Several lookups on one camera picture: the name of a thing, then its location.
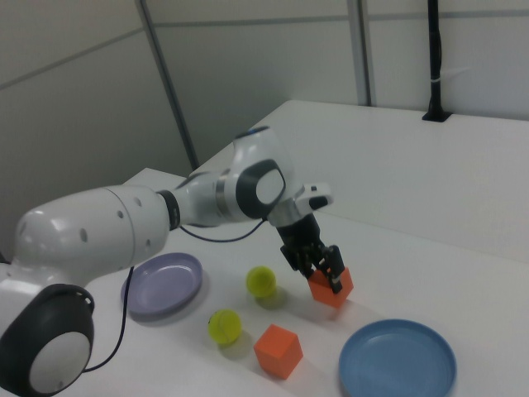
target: yellow ball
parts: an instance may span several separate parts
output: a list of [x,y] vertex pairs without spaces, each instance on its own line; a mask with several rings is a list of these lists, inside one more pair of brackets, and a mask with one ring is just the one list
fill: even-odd
[[246,276],[246,288],[256,298],[266,298],[275,291],[275,274],[266,266],[257,266]]
[[207,331],[209,336],[220,345],[232,343],[241,335],[241,319],[233,310],[219,310],[209,319]]

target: black cable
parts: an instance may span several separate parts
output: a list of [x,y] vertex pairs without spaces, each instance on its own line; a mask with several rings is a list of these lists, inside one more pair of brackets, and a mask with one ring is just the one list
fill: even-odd
[[0,263],[5,263],[6,265],[11,264],[11,262],[7,261],[7,259],[3,257],[1,252],[0,252]]
[[[251,235],[253,232],[255,232],[265,222],[266,222],[265,220],[260,221],[259,223],[257,223],[257,225],[253,229],[251,229],[249,232],[247,232],[243,236],[230,238],[230,239],[227,239],[227,240],[215,240],[215,239],[212,239],[212,238],[202,237],[202,236],[199,236],[197,234],[194,234],[193,232],[190,232],[189,230],[185,229],[184,227],[180,227],[180,229],[182,229],[184,232],[186,232],[189,236],[193,236],[193,237],[198,238],[200,240],[204,240],[205,242],[238,242],[239,240],[242,240],[243,238],[247,238],[249,235]],[[87,373],[87,372],[92,372],[92,371],[98,370],[102,366],[106,365],[116,355],[117,351],[119,350],[119,346],[122,344],[123,335],[125,334],[125,325],[126,325],[126,306],[128,304],[128,300],[129,300],[129,288],[131,287],[131,280],[132,280],[132,272],[133,271],[134,271],[134,266],[131,267],[131,269],[129,270],[129,275],[126,278],[125,296],[123,297],[122,330],[120,331],[119,339],[117,340],[116,347],[114,347],[114,351],[112,352],[112,354],[110,356],[108,356],[108,358],[105,361],[103,361],[101,364],[97,364],[96,366],[93,366],[91,368],[85,368],[84,371],[83,371],[84,374]]]
[[102,366],[106,365],[117,353],[119,350],[119,346],[122,344],[123,335],[125,334],[125,324],[126,324],[126,305],[129,300],[129,288],[131,286],[131,280],[132,280],[132,272],[134,271],[134,266],[131,267],[129,270],[129,275],[126,278],[126,286],[125,286],[125,296],[123,297],[123,318],[122,318],[122,330],[119,334],[119,339],[117,340],[117,345],[114,347],[114,351],[108,358],[103,361],[101,364],[97,364],[96,366],[93,366],[92,368],[85,368],[83,373],[92,372],[95,370],[98,370]]
[[235,238],[228,238],[227,240],[216,240],[214,238],[202,237],[202,236],[199,236],[198,234],[190,232],[188,229],[186,229],[183,226],[181,226],[180,229],[182,229],[183,232],[186,232],[189,236],[195,237],[195,238],[197,238],[199,240],[203,240],[205,242],[238,242],[239,240],[242,240],[243,238],[247,238],[250,234],[252,234],[257,229],[259,229],[259,227],[265,222],[266,222],[265,220],[262,220],[261,222],[257,223],[257,226],[255,226],[253,229],[251,229],[249,232],[247,232],[244,236],[235,237]]

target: orange block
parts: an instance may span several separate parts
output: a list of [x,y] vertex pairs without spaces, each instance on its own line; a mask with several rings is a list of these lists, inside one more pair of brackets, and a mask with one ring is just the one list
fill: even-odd
[[264,331],[254,351],[261,368],[282,379],[287,379],[303,358],[298,335],[274,324]]
[[312,297],[318,302],[328,304],[338,309],[347,299],[353,290],[353,280],[350,277],[349,269],[346,268],[340,275],[341,291],[338,294],[332,292],[332,288],[325,275],[316,270],[308,279],[308,286],[311,289]]

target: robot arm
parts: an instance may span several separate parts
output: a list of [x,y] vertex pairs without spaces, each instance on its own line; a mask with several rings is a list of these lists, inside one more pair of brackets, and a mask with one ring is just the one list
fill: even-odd
[[177,189],[114,186],[60,198],[18,223],[15,256],[0,264],[0,386],[48,396],[71,385],[88,364],[93,298],[87,283],[145,261],[169,230],[267,219],[288,263],[309,277],[321,270],[333,291],[344,270],[326,247],[312,212],[332,202],[324,184],[303,185],[276,135],[261,127],[234,140],[223,172],[195,174]]

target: lavender plate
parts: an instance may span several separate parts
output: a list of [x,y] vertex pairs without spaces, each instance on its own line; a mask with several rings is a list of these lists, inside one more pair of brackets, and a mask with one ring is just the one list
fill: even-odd
[[[200,289],[202,266],[182,252],[157,256],[132,273],[128,310],[138,316],[160,316],[184,306]],[[125,297],[126,280],[122,286]]]

